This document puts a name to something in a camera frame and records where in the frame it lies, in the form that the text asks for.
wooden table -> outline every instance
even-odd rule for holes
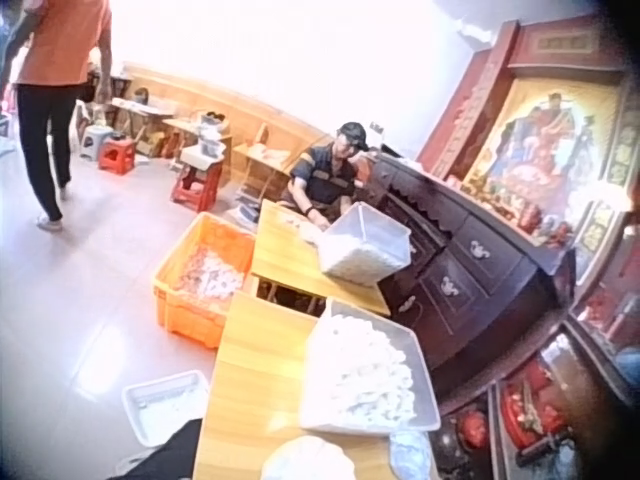
[[[287,215],[297,214],[269,200],[262,202],[251,265],[253,275],[312,298],[334,297],[374,313],[390,314],[377,286],[364,287],[322,273],[315,247],[300,238],[295,226],[283,220]]]
[[[227,126],[223,129],[223,132],[225,130],[228,130],[229,128],[229,122],[227,122],[225,120]],[[191,135],[193,137],[196,138],[198,137],[198,128],[200,126],[200,124],[196,123],[196,122],[192,122],[190,120],[185,120],[182,118],[165,118],[162,123],[164,123],[166,126],[174,129],[174,130],[179,130],[181,132],[180,134],[180,141],[178,142],[178,146],[176,147],[176,154],[174,155],[173,159],[171,160],[171,163],[169,164],[169,168],[170,169],[180,169],[181,167],[181,162],[180,162],[180,155],[182,154],[182,150],[184,149],[184,145],[186,143],[186,138],[185,135]],[[226,158],[231,158],[231,154],[227,153],[228,150],[231,148],[231,134],[230,133],[221,133],[220,134],[220,142],[225,144],[225,157]]]
[[[194,480],[257,480],[298,428],[307,337],[316,320],[236,293],[227,316],[196,454]],[[358,480],[393,480],[386,438],[323,435],[356,465]],[[432,465],[431,478],[437,478]]]
[[[277,149],[266,148],[265,146],[261,146],[259,144],[249,146],[246,143],[243,143],[241,145],[238,145],[237,147],[234,147],[233,151],[235,153],[243,155],[250,162],[245,170],[244,179],[242,180],[240,189],[238,190],[238,196],[244,197],[250,202],[257,205],[260,205],[260,202],[264,198],[264,194],[267,191],[267,187],[269,186],[269,183],[271,183],[273,178],[278,173],[282,173],[286,176],[289,176],[289,174],[291,173],[291,169],[295,164],[295,158],[291,156],[291,152],[287,150],[277,150]],[[286,154],[286,156],[282,158],[273,158],[273,157],[270,157],[269,155],[270,152],[282,152]],[[258,195],[256,196],[251,195],[244,191],[248,187],[247,181],[249,180],[249,176],[251,172],[251,164],[253,162],[257,162],[259,164],[265,165],[270,169],[269,175],[265,179],[262,187],[260,188]]]
[[[174,116],[172,112],[160,110],[159,108],[150,107],[148,105],[142,105],[141,103],[134,102],[132,100],[125,100],[124,98],[113,98],[111,100],[111,105],[127,112],[127,121],[122,130],[124,131],[128,129],[131,138],[134,139],[136,144],[143,138],[151,122],[155,120],[165,120]],[[137,134],[133,128],[133,115],[138,115],[142,118],[142,128]]]

orange plastic crate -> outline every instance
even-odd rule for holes
[[[174,289],[184,273],[190,256],[198,246],[205,246],[238,272],[244,272],[243,290],[251,287],[251,259],[255,238],[210,213],[198,214],[178,245],[153,279],[153,291],[158,307],[158,324],[168,331],[179,333],[203,343],[207,348],[220,345],[222,330],[227,318],[231,298],[227,300],[198,302]]]

drawer handle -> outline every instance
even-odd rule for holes
[[[416,302],[416,296],[415,295],[411,295],[409,298],[407,298],[406,302],[404,302],[402,305],[400,305],[400,307],[398,308],[398,313],[407,312],[411,307],[413,307],[413,304],[415,302]]]
[[[440,289],[446,297],[457,297],[458,295],[460,295],[460,290],[456,288],[451,279],[446,275],[442,278]]]
[[[477,260],[482,260],[483,258],[489,258],[491,256],[489,250],[484,248],[477,240],[471,240],[469,251],[471,252],[471,256]]]

orange shirt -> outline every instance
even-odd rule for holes
[[[79,85],[87,81],[89,52],[111,28],[109,0],[25,0],[42,16],[17,83]]]

person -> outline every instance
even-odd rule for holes
[[[352,159],[367,150],[364,127],[357,122],[345,123],[329,145],[311,147],[300,155],[279,203],[326,230],[331,220],[351,207],[358,174]]]
[[[71,180],[69,124],[96,45],[102,71],[96,101],[105,103],[111,95],[111,8],[109,0],[25,0],[23,9],[2,55],[0,91],[12,60],[33,35],[16,82],[20,142],[29,182],[45,211],[37,225],[53,232],[62,228],[62,212],[49,166],[47,128],[51,122],[56,180],[64,200]]]

